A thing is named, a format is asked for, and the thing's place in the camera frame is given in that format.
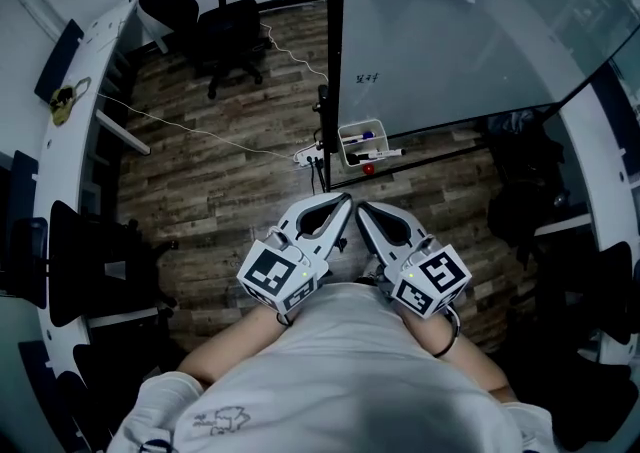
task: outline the person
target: person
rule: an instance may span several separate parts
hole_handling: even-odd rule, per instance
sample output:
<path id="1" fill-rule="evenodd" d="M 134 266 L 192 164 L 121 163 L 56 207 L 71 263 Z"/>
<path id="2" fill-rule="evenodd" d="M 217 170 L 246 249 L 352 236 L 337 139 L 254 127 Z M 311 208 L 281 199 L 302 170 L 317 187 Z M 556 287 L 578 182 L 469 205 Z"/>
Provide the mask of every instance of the person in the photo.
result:
<path id="1" fill-rule="evenodd" d="M 291 326 L 259 305 L 144 382 L 109 452 L 557 451 L 549 412 L 518 402 L 464 336 L 451 346 L 442 314 L 390 305 L 373 277 L 370 264 L 323 286 Z"/>

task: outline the shirt sleeve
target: shirt sleeve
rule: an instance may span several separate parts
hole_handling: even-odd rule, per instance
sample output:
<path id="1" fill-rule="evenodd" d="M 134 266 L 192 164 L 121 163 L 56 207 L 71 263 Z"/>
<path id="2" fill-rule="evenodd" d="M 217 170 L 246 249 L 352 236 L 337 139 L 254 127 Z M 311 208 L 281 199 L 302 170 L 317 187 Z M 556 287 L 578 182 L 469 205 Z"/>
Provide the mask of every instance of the shirt sleeve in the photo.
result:
<path id="1" fill-rule="evenodd" d="M 203 393 L 193 377 L 179 372 L 150 378 L 140 386 L 133 409 L 109 444 L 109 453 L 138 452 L 148 441 L 172 443 L 178 418 Z"/>
<path id="2" fill-rule="evenodd" d="M 558 453 L 553 440 L 551 414 L 535 405 L 512 402 L 503 407 L 511 414 L 522 434 L 522 451 L 531 453 Z"/>

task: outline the white cube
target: white cube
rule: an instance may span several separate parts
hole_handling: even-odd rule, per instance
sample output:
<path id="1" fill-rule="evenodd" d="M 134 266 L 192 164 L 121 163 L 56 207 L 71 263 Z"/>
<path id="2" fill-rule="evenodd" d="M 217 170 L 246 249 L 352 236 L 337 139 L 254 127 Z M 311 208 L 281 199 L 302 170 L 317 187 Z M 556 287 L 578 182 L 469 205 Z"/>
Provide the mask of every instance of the white cube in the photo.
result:
<path id="1" fill-rule="evenodd" d="M 317 272 L 276 250 L 255 241 L 238 272 L 245 291 L 260 303 L 287 314 L 318 289 Z"/>
<path id="2" fill-rule="evenodd" d="M 427 318 L 452 302 L 470 280 L 471 272 L 447 245 L 400 272 L 391 296 Z"/>

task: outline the forearm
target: forearm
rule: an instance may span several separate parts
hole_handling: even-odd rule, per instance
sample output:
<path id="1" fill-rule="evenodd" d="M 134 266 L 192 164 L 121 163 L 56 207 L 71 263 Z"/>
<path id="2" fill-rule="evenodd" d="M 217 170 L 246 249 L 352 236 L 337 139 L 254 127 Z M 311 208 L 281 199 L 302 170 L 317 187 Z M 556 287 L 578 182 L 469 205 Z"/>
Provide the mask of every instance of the forearm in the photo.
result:
<path id="1" fill-rule="evenodd" d="M 274 343 L 285 330 L 286 327 L 276 320 L 274 311 L 259 305 L 187 355 L 178 371 L 211 385 L 242 361 Z"/>
<path id="2" fill-rule="evenodd" d="M 396 310 L 420 346 L 432 355 L 442 352 L 451 341 L 453 333 L 453 327 L 449 321 L 442 314 L 423 320 L 404 306 L 402 307 Z M 499 401 L 516 401 L 504 372 L 462 334 L 440 359 L 456 366 Z"/>

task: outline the bracelet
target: bracelet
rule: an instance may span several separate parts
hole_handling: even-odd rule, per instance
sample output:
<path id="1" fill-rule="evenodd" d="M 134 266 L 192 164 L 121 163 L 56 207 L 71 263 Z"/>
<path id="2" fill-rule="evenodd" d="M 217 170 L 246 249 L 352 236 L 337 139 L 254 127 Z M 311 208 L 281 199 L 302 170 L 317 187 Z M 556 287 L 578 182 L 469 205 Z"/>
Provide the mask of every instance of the bracelet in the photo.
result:
<path id="1" fill-rule="evenodd" d="M 449 341 L 449 344 L 445 347 L 445 349 L 433 356 L 436 359 L 442 357 L 449 350 L 451 350 L 451 348 L 453 348 L 453 345 L 456 343 L 456 339 L 458 339 L 458 336 L 460 335 L 460 316 L 458 316 L 458 313 L 455 312 L 453 310 L 453 307 L 450 305 L 447 305 L 445 309 L 448 311 L 447 318 L 449 316 L 453 317 L 453 320 L 450 320 L 451 325 L 453 326 L 453 334 L 451 334 L 451 341 Z"/>
<path id="2" fill-rule="evenodd" d="M 286 314 L 276 314 L 276 320 L 280 325 L 284 325 L 285 327 L 291 327 L 293 325 L 293 321 L 287 318 Z"/>

